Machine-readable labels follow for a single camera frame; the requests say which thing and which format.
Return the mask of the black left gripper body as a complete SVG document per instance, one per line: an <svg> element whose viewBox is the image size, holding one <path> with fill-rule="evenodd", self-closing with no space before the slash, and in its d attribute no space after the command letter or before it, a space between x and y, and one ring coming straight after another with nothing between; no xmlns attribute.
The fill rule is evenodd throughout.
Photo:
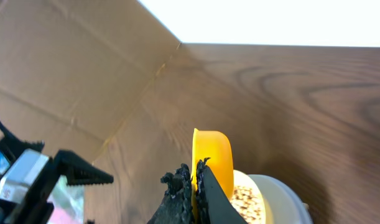
<svg viewBox="0 0 380 224"><path fill-rule="evenodd" d="M54 205L48 202L47 199L61 176L57 174L54 158L49 158L50 160L46 163L21 203L0 200L0 224L48 222L54 210ZM0 175L0 180L9 168Z"/></svg>

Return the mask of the yellow measuring scoop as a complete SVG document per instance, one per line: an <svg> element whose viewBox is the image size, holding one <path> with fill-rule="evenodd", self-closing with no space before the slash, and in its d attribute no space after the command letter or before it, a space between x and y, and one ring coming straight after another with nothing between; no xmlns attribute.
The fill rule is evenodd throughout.
<svg viewBox="0 0 380 224"><path fill-rule="evenodd" d="M209 157L206 165L212 170L228 200L234 189L233 155L229 139L219 131L193 131L192 137L192 212L198 218L195 192L197 191L197 164Z"/></svg>

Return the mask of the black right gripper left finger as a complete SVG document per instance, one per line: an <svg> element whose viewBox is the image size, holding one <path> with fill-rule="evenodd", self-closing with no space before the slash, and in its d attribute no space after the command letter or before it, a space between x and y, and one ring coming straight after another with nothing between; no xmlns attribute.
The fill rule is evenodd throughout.
<svg viewBox="0 0 380 224"><path fill-rule="evenodd" d="M160 178L167 190L147 224L191 224L195 222L192 206L192 178L188 165L181 164L175 173Z"/></svg>

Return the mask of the soybeans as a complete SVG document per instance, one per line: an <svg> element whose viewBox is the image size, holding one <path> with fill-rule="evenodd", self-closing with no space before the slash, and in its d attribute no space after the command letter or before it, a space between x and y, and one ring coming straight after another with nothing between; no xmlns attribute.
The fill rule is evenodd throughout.
<svg viewBox="0 0 380 224"><path fill-rule="evenodd" d="M247 223L261 224L261 200L253 192L253 188L235 186L230 203Z"/></svg>

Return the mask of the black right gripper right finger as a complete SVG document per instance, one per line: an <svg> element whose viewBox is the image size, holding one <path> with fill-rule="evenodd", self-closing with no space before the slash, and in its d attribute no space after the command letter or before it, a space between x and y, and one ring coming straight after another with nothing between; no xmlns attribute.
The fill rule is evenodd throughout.
<svg viewBox="0 0 380 224"><path fill-rule="evenodd" d="M201 224L247 224L230 204L212 169L210 158L199 160L196 166L196 222Z"/></svg>

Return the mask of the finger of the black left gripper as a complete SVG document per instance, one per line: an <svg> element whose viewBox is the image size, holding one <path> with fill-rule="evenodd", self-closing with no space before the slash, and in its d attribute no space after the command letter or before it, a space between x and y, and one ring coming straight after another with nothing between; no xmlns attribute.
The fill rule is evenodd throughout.
<svg viewBox="0 0 380 224"><path fill-rule="evenodd" d="M67 178L67 185L112 184L114 177L94 167L78 154L70 150L59 150L54 158L58 175Z"/></svg>
<svg viewBox="0 0 380 224"><path fill-rule="evenodd" d="M13 164L25 150L31 149L42 152L44 146L43 141L22 141L14 136L4 136L0 139L0 153L10 164Z"/></svg>

